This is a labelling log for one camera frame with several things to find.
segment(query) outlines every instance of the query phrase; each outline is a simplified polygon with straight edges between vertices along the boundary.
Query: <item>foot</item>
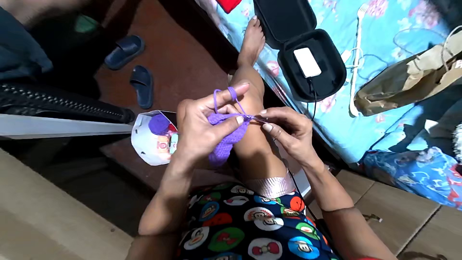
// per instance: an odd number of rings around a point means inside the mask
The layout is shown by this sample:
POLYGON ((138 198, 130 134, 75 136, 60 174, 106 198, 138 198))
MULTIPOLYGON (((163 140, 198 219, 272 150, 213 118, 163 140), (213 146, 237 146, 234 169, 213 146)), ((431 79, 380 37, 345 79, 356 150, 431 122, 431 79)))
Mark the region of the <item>foot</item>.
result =
POLYGON ((253 66, 257 61, 258 55, 265 46, 265 36, 260 26, 260 20, 257 16, 250 19, 245 29, 244 41, 241 47, 241 53, 237 58, 237 65, 253 66))

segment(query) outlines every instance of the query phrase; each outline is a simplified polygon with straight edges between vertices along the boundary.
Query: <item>blue floral bedsheet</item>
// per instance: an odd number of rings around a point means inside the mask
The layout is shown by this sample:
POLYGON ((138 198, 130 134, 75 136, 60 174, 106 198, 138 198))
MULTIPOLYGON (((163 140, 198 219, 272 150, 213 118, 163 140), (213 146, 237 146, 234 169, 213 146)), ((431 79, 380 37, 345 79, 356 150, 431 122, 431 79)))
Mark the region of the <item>blue floral bedsheet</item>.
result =
MULTIPOLYGON (((196 2, 240 50, 247 23, 255 14, 253 0, 242 0, 229 14, 216 0, 196 2)), ((316 14, 317 28, 327 31, 340 53, 355 47, 357 12, 363 3, 369 3, 363 20, 361 44, 364 66, 359 69, 357 86, 364 85, 387 66, 424 51, 432 44, 441 43, 449 33, 441 15, 427 0, 309 0, 309 3, 316 14)), ((314 103, 294 99, 278 65, 278 52, 265 45, 255 69, 286 105, 312 115, 314 103)), ((346 65, 352 65, 353 56, 346 65)), ((348 70, 347 73, 347 79, 350 79, 352 72, 348 70)), ((414 106, 411 104, 370 117, 351 117, 348 109, 350 87, 347 80, 336 94, 318 102, 315 118, 318 133, 347 163, 359 161, 414 106)))
POLYGON ((363 163, 373 179, 462 210, 460 166, 438 147, 403 153, 370 151, 363 163))

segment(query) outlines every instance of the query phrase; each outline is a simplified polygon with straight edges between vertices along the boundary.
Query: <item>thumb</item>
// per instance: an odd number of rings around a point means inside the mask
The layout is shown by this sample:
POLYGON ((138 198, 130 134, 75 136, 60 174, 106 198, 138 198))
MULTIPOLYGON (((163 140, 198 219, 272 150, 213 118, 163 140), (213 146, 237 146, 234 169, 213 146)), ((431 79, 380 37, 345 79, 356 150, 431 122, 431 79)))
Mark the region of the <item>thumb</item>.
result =
POLYGON ((263 129, 268 132, 274 139, 278 140, 284 147, 288 147, 295 138, 289 135, 284 129, 276 124, 264 124, 263 129))
POLYGON ((234 132, 244 122, 244 117, 237 116, 225 120, 223 123, 212 127, 215 136, 221 141, 223 138, 234 132))

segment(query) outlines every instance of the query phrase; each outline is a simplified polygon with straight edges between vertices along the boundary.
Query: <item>power bank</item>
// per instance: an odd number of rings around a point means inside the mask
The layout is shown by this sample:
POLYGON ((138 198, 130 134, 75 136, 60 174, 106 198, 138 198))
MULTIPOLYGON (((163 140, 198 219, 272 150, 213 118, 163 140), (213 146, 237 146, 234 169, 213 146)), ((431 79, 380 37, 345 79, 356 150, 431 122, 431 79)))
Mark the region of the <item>power bank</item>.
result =
POLYGON ((314 77, 321 74, 321 69, 319 68, 310 49, 298 49, 293 51, 293 54, 295 55, 295 59, 297 60, 297 63, 300 66, 305 78, 314 77))

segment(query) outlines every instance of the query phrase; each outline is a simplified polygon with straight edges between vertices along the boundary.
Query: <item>blue slipper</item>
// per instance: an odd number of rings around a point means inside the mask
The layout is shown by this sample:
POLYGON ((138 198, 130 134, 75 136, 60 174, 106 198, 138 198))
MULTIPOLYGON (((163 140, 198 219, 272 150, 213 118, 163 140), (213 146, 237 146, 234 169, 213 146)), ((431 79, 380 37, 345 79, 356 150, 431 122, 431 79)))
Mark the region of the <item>blue slipper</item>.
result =
POLYGON ((130 78, 130 84, 136 89, 136 98, 142 109, 152 107, 154 100, 153 82, 154 79, 148 69, 140 65, 135 66, 130 78))
POLYGON ((117 43, 117 47, 104 59, 104 63, 112 70, 121 69, 144 51, 145 43, 137 35, 127 36, 117 43))

